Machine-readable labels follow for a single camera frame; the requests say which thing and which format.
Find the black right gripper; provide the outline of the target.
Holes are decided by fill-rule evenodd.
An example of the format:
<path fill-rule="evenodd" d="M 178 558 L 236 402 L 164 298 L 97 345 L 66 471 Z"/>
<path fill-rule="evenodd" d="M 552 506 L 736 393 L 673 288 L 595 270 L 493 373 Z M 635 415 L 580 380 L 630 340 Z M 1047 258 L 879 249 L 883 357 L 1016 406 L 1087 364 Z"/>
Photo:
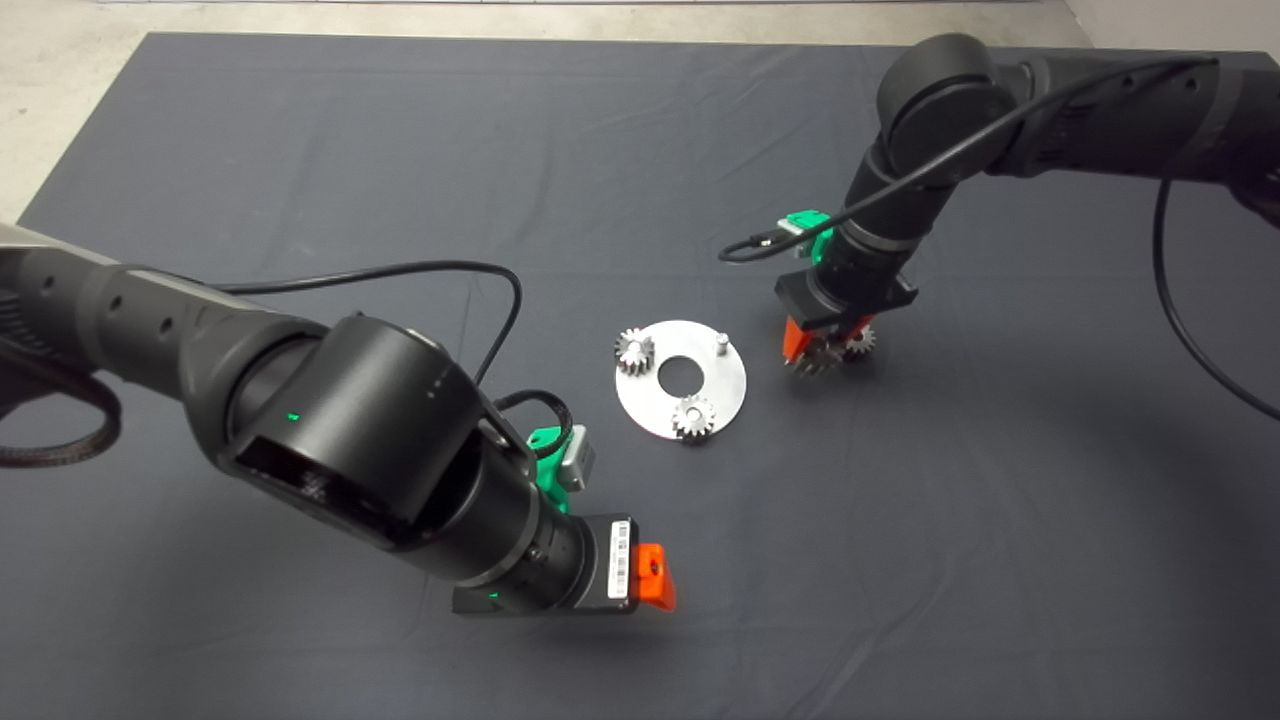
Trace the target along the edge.
<path fill-rule="evenodd" d="M 808 270 L 781 275 L 774 293 L 788 315 L 783 328 L 783 364 L 804 366 L 812 363 L 813 331 L 851 327 L 847 338 L 860 340 L 877 315 L 913 304 L 919 288 L 900 274 L 823 278 Z"/>

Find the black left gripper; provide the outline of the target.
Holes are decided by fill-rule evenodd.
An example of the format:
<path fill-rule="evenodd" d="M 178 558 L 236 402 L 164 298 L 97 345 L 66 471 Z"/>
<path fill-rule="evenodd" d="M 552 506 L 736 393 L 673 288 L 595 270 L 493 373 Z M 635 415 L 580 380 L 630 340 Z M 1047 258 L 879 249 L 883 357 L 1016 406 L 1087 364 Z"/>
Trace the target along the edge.
<path fill-rule="evenodd" d="M 460 616 L 625 616 L 640 603 L 677 609 L 666 548 L 640 543 L 626 514 L 557 515 L 498 582 L 456 588 L 451 611 Z"/>

